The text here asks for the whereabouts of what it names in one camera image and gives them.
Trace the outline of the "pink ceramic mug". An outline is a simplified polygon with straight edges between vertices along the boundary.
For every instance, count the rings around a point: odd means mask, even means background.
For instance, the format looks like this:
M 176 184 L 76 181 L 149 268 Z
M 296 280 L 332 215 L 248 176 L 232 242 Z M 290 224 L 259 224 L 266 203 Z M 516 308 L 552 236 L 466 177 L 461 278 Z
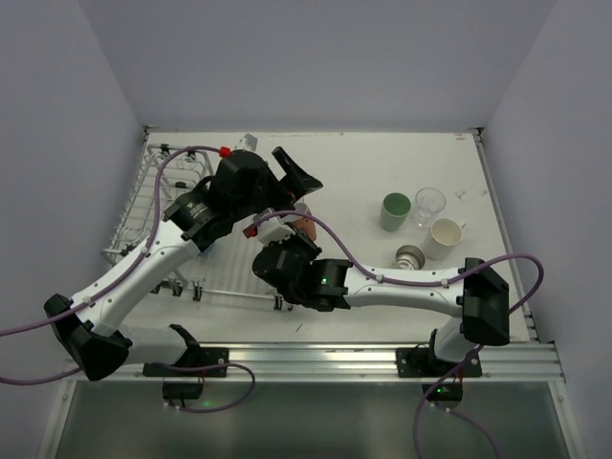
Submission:
M 304 232 L 313 242 L 317 240 L 316 224 L 310 219 L 311 211 L 306 203 L 297 202 L 294 208 L 299 215 L 291 214 L 283 218 L 286 223 L 291 223 L 296 229 Z

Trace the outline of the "light green cup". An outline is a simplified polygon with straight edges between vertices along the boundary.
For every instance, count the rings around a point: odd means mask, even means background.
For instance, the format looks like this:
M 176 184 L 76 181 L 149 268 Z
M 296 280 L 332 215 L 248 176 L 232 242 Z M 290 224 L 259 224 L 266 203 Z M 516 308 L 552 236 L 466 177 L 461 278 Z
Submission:
M 387 194 L 382 200 L 380 226 L 383 230 L 397 231 L 411 210 L 410 199 L 399 192 Z

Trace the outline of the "beige brown cup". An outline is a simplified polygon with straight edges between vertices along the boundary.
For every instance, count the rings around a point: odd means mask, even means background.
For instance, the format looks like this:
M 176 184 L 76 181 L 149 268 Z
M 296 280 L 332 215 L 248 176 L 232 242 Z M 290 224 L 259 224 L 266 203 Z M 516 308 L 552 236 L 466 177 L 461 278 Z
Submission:
M 426 263 L 426 256 L 422 250 L 413 245 L 403 245 L 396 250 L 395 265 L 399 269 L 419 271 Z

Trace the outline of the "clear glass cup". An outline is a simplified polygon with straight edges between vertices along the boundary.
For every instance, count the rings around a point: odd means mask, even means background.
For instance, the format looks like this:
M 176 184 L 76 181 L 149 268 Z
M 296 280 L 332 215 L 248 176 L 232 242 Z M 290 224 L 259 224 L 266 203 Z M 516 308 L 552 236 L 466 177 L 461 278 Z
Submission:
M 446 205 L 447 199 L 439 189 L 421 188 L 415 195 L 412 221 L 419 229 L 424 229 L 445 209 Z

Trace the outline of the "white ceramic mug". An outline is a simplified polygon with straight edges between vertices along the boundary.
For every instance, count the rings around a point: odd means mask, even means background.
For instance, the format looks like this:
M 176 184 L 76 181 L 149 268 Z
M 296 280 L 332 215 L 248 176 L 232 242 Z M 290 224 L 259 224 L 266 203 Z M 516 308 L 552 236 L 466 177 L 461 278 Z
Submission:
M 423 244 L 427 259 L 440 261 L 447 258 L 464 238 L 465 221 L 441 218 L 431 224 Z

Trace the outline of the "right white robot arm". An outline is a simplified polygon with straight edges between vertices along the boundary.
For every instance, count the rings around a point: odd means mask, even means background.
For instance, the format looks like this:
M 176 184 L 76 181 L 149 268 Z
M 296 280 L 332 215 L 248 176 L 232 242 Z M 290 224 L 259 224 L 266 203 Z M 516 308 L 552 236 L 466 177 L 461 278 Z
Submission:
M 392 306 L 445 315 L 447 323 L 429 340 L 435 362 L 458 363 L 478 345 L 510 341 L 509 285 L 481 259 L 466 258 L 459 268 L 407 271 L 322 258 L 320 252 L 294 234 L 267 244 L 252 271 L 286 301 L 318 312 Z

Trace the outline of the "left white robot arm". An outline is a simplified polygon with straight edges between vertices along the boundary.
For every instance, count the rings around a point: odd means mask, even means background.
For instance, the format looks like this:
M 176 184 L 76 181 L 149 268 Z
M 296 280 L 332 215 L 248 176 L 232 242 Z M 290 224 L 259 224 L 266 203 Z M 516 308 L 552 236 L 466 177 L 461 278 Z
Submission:
M 280 147 L 273 157 L 285 172 L 282 178 L 254 152 L 217 152 L 216 172 L 166 210 L 155 207 L 150 232 L 116 266 L 71 297 L 46 301 L 55 336 L 89 380 L 102 380 L 125 364 L 181 371 L 203 363 L 200 345 L 184 327 L 127 328 L 123 320 L 168 275 L 230 234 L 235 223 L 269 208 L 290 209 L 322 187 Z

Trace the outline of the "blue cup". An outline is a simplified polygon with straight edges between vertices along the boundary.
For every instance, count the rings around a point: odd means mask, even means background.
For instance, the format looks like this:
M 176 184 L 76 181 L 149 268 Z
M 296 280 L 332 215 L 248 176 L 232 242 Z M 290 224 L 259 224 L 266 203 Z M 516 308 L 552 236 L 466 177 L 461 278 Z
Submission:
M 198 257 L 202 258 L 202 257 L 208 256 L 214 250 L 215 244 L 216 243 L 212 243 L 209 247 L 207 247 L 204 251 L 202 251 L 198 255 Z

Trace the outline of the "left black control box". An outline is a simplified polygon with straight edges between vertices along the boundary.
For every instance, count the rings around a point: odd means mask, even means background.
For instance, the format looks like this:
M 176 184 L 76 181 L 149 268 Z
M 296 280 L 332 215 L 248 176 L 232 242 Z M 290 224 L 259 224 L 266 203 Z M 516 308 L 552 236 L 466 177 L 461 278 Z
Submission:
M 180 402 L 197 400 L 203 392 L 201 382 L 164 382 L 162 396 L 166 402 Z

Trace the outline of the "black control box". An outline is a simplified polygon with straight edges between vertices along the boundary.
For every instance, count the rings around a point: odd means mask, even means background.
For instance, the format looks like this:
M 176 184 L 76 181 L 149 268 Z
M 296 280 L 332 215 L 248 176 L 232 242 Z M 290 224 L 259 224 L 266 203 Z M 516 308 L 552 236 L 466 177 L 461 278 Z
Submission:
M 203 392 L 201 382 L 164 382 L 162 396 L 166 402 L 180 402 L 197 400 Z
M 429 395 L 426 396 L 430 404 L 448 408 L 457 407 L 463 400 L 464 389 L 459 382 L 442 383 L 436 386 Z

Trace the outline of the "right black control box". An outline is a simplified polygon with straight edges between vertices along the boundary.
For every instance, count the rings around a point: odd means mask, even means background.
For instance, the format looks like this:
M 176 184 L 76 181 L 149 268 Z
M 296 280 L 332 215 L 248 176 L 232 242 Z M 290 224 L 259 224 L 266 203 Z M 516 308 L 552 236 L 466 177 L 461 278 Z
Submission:
M 430 404 L 448 408 L 457 407 L 463 400 L 464 389 L 459 382 L 442 383 L 436 386 L 429 395 L 426 396 Z

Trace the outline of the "aluminium mounting rail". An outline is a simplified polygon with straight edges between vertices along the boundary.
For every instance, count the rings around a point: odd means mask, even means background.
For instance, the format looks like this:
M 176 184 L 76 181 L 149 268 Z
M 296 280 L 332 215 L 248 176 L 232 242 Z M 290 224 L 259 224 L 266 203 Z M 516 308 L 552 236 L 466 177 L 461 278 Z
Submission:
M 262 382 L 431 382 L 452 368 L 432 369 L 424 344 L 211 344 L 202 363 L 233 362 L 250 368 Z M 467 381 L 561 382 L 563 370 L 552 344 L 522 343 L 485 348 L 468 360 L 459 378 Z

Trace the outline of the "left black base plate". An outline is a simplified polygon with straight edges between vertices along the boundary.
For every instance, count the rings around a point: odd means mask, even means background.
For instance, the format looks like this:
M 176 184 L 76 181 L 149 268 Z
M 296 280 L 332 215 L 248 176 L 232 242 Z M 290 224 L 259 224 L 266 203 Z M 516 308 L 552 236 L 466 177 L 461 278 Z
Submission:
M 214 365 L 227 363 L 229 361 L 230 350 L 224 347 L 202 347 L 197 351 L 188 351 L 185 357 L 181 357 L 173 366 L 180 368 L 196 368 L 206 367 L 207 370 L 197 373 L 195 371 L 178 371 L 172 370 L 167 366 L 146 363 L 143 366 L 142 374 L 145 377 L 158 378 L 178 378 L 178 377 L 210 377 L 210 378 L 225 378 L 227 368 L 214 368 Z

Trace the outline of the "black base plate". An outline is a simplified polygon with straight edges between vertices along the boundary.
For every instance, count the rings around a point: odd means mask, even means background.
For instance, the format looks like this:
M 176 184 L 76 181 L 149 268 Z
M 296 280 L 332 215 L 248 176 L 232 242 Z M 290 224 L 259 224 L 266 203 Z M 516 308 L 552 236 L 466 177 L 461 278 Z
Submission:
M 178 378 L 178 377 L 210 377 L 210 378 L 225 378 L 227 368 L 214 368 L 214 365 L 227 363 L 229 361 L 230 350 L 224 347 L 202 347 L 197 351 L 188 351 L 185 357 L 181 357 L 173 366 L 180 368 L 196 368 L 206 367 L 207 370 L 197 373 L 195 371 L 178 371 L 172 370 L 167 366 L 146 363 L 143 366 L 142 374 L 145 377 L 158 378 Z
M 479 357 L 472 358 L 462 368 L 458 363 L 438 360 L 427 346 L 417 344 L 395 350 L 395 363 L 401 379 L 433 379 L 449 374 L 453 377 L 480 378 L 483 376 Z

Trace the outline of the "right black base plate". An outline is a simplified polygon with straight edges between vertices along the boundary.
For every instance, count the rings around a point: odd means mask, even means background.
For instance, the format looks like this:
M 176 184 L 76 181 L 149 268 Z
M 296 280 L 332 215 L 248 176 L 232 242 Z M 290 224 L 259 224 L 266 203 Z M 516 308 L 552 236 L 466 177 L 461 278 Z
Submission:
M 458 363 L 438 360 L 427 346 L 417 344 L 395 350 L 395 363 L 401 379 L 433 379 L 449 374 L 453 377 L 480 378 L 483 376 L 479 357 L 472 358 L 462 368 Z

